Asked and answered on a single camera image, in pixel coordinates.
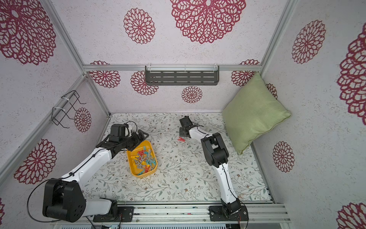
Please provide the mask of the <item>yellow plastic storage box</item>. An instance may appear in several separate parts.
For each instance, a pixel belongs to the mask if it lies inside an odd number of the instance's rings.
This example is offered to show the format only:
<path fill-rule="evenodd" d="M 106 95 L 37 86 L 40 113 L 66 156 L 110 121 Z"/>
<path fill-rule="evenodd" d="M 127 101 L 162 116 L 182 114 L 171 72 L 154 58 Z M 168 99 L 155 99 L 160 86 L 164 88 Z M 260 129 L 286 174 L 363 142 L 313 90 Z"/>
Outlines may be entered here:
<path fill-rule="evenodd" d="M 158 161 L 157 161 L 157 165 L 154 169 L 151 169 L 148 173 L 143 173 L 145 166 L 147 166 L 147 164 L 144 162 L 144 151 L 148 150 L 149 148 L 151 148 L 153 150 L 152 144 L 150 143 L 150 141 L 145 140 L 144 142 L 142 142 L 135 150 L 133 151 L 127 151 L 127 158 L 128 158 L 128 162 L 129 162 L 129 167 L 130 167 L 130 171 L 132 173 L 133 176 L 137 177 L 137 178 L 144 178 L 146 176 L 152 175 L 157 171 L 158 168 Z M 140 157 L 140 161 L 135 161 L 133 159 L 130 158 L 130 156 L 135 156 L 138 155 Z"/>

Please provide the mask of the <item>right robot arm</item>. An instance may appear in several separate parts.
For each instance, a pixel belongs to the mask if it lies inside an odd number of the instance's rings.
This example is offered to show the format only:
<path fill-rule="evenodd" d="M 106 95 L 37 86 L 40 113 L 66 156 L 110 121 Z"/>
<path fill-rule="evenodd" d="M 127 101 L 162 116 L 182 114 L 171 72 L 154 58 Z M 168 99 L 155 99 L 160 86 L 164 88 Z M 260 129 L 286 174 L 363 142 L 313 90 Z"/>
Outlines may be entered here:
<path fill-rule="evenodd" d="M 229 176 L 229 153 L 221 134 L 203 130 L 201 125 L 192 122 L 188 116 L 184 116 L 179 121 L 181 124 L 179 136 L 200 142 L 206 162 L 213 168 L 219 183 L 223 215 L 228 218 L 239 213 L 242 209 L 241 201 L 234 191 Z"/>

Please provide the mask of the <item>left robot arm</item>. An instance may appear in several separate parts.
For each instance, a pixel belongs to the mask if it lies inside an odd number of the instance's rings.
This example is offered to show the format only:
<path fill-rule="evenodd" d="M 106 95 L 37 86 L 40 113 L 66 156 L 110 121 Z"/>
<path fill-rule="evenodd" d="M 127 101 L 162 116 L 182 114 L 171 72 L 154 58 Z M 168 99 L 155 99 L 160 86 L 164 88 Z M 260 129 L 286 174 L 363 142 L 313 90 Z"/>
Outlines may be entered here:
<path fill-rule="evenodd" d="M 43 216 L 67 222 L 94 216 L 103 220 L 116 220 L 120 213 L 115 200 L 85 198 L 83 189 L 94 174 L 121 151 L 133 151 L 149 134 L 128 124 L 114 124 L 107 137 L 98 143 L 92 153 L 61 178 L 45 183 Z"/>

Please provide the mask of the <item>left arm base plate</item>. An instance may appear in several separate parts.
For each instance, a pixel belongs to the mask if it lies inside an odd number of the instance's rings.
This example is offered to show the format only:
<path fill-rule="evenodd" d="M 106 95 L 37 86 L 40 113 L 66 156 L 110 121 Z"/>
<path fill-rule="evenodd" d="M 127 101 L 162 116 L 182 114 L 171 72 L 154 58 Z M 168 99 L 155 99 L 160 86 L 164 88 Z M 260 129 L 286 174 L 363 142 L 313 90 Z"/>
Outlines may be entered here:
<path fill-rule="evenodd" d="M 95 215 L 93 222 L 132 222 L 134 207 L 118 207 L 106 215 Z"/>

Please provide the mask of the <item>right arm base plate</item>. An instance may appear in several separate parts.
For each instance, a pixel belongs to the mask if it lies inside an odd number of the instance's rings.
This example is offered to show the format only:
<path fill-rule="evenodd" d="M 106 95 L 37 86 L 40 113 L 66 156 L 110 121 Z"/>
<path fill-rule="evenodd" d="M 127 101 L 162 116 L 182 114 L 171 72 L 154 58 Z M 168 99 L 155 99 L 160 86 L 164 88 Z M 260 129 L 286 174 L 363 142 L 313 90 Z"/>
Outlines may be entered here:
<path fill-rule="evenodd" d="M 229 214 L 223 206 L 209 206 L 210 221 L 249 221 L 247 208 L 242 205 L 241 209 L 234 214 Z"/>

